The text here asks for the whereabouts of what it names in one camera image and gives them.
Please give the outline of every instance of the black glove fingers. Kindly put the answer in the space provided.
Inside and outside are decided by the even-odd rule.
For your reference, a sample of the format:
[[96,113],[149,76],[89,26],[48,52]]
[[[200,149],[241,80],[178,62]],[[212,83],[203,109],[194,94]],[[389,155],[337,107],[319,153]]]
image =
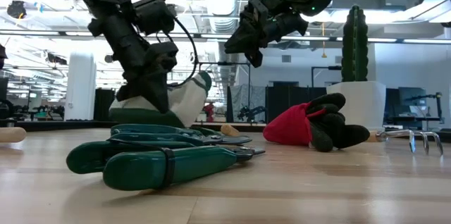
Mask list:
[[311,145],[320,152],[329,152],[333,149],[333,140],[324,130],[323,126],[310,123]]
[[335,104],[338,109],[341,109],[346,103],[346,98],[340,93],[325,94],[310,101],[310,107],[320,104]]
[[327,114],[321,120],[324,130],[332,139],[340,138],[345,121],[336,113]]
[[341,114],[340,112],[337,112],[337,115],[339,115],[343,119],[343,122],[346,121],[345,115]]
[[361,125],[346,125],[342,128],[341,137],[333,138],[333,146],[339,149],[352,147],[369,138],[369,131]]
[[311,108],[307,109],[307,115],[313,114],[315,112],[318,112],[322,109],[325,109],[325,114],[327,113],[337,113],[340,108],[338,108],[335,104],[319,104],[316,106],[312,106]]

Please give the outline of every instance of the wooden handle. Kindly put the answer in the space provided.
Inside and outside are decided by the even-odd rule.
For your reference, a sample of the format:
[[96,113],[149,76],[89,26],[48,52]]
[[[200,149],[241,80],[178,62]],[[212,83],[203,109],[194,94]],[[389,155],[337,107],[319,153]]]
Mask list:
[[0,143],[17,143],[27,137],[27,132],[21,127],[0,128]]
[[221,126],[221,132],[227,136],[238,137],[240,136],[240,132],[236,130],[232,125],[225,124]]
[[365,142],[370,142],[370,143],[380,143],[380,141],[378,141],[377,137],[376,137],[376,133],[377,131],[370,131],[369,132],[369,138],[365,141]]

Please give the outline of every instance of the gardening glove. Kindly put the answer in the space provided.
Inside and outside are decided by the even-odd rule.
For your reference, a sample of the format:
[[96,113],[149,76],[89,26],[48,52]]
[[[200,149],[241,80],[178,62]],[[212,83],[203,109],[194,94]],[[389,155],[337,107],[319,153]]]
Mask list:
[[338,112],[345,102],[342,94],[335,93],[293,106],[266,126],[264,137],[280,144],[311,144],[324,152],[359,144],[369,132],[360,125],[345,125],[345,117]]
[[115,99],[110,106],[110,118],[119,123],[189,127],[204,108],[210,88],[211,78],[202,71],[180,87],[168,86],[167,113],[160,113],[144,97],[133,97],[123,101]]

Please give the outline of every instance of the cactus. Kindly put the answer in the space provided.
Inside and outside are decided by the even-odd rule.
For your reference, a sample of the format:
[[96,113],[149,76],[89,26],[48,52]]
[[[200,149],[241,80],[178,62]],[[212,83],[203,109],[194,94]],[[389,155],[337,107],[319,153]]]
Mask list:
[[367,81],[368,25],[364,11],[353,6],[343,28],[342,82]]

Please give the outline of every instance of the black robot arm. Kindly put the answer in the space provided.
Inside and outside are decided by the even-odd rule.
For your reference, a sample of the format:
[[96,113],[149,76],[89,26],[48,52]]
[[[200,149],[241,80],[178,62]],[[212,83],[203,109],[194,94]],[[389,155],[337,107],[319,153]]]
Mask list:
[[172,42],[149,44],[140,32],[150,35],[174,28],[175,12],[164,0],[83,0],[95,17],[88,25],[93,36],[104,35],[127,80],[116,98],[119,101],[143,96],[160,112],[167,112],[167,73],[177,64],[177,46]]
[[304,35],[308,22],[300,14],[313,16],[332,0],[249,0],[240,14],[240,25],[225,43],[225,52],[244,53],[254,67],[259,67],[263,55],[259,48],[269,42],[279,42],[283,36],[298,31]]

